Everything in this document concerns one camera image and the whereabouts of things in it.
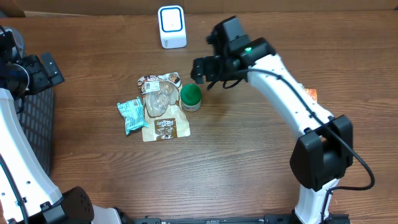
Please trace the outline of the green lid jar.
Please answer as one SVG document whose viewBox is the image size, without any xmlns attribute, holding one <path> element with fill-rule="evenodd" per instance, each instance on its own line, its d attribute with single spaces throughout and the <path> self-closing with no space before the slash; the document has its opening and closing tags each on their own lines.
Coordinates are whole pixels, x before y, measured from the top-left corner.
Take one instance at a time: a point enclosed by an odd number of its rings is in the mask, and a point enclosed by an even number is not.
<svg viewBox="0 0 398 224">
<path fill-rule="evenodd" d="M 189 112 L 198 111 L 201 106 L 201 90 L 195 84 L 187 84 L 182 87 L 181 92 L 182 108 Z"/>
</svg>

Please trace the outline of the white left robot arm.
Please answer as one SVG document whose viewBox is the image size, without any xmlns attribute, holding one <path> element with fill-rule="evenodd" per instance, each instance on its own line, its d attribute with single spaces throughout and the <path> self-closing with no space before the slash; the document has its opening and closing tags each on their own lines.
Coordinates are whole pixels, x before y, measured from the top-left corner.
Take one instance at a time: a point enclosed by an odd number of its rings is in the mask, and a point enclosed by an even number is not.
<svg viewBox="0 0 398 224">
<path fill-rule="evenodd" d="M 1 29 L 1 218 L 6 223 L 130 223 L 118 208 L 93 205 L 81 187 L 64 193 L 40 165 L 22 130 L 16 100 L 61 84 L 49 53 L 25 55 L 12 29 Z"/>
</svg>

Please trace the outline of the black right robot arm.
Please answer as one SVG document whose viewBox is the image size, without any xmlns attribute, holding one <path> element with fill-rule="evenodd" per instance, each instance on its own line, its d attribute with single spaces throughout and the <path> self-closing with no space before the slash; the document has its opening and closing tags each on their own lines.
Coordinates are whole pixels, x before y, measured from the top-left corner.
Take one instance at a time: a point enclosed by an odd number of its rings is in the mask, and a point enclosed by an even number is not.
<svg viewBox="0 0 398 224">
<path fill-rule="evenodd" d="M 193 61 L 197 84 L 244 80 L 258 89 L 293 132 L 296 144 L 290 168 L 300 183 L 290 214 L 265 215 L 263 223 L 349 223 L 347 214 L 329 212 L 331 190 L 353 163 L 353 126 L 334 117 L 294 79 L 264 38 L 250 40 L 236 16 L 215 25 L 206 41 L 214 54 Z"/>
</svg>

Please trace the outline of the clear snack bag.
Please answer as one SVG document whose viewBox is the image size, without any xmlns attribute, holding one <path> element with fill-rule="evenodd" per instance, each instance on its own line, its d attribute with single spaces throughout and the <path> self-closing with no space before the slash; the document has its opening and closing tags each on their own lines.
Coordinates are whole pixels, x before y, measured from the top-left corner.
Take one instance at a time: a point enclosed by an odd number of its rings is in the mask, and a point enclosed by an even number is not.
<svg viewBox="0 0 398 224">
<path fill-rule="evenodd" d="M 177 72 L 148 75 L 137 81 L 148 127 L 142 129 L 144 142 L 182 138 L 190 135 L 190 125 L 182 109 L 182 83 Z"/>
</svg>

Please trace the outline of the orange Kleenex tissue pack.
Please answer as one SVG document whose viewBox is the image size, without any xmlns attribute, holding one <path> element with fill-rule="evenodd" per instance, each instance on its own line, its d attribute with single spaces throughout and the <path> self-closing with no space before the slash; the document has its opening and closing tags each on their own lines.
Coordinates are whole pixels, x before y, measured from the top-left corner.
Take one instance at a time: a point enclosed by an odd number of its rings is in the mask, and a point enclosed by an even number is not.
<svg viewBox="0 0 398 224">
<path fill-rule="evenodd" d="M 312 88 L 305 88 L 305 92 L 312 98 L 313 101 L 318 101 L 318 94 L 316 89 Z"/>
</svg>

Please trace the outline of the teal snack packet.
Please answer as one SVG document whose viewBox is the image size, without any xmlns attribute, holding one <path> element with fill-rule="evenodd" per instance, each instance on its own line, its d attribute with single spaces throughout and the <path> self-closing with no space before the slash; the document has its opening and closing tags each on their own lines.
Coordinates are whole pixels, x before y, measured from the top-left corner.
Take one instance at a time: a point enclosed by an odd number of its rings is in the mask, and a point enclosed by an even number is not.
<svg viewBox="0 0 398 224">
<path fill-rule="evenodd" d="M 125 133 L 136 131 L 143 127 L 149 127 L 144 118 L 144 106 L 139 97 L 124 103 L 117 103 L 117 108 L 124 118 Z"/>
</svg>

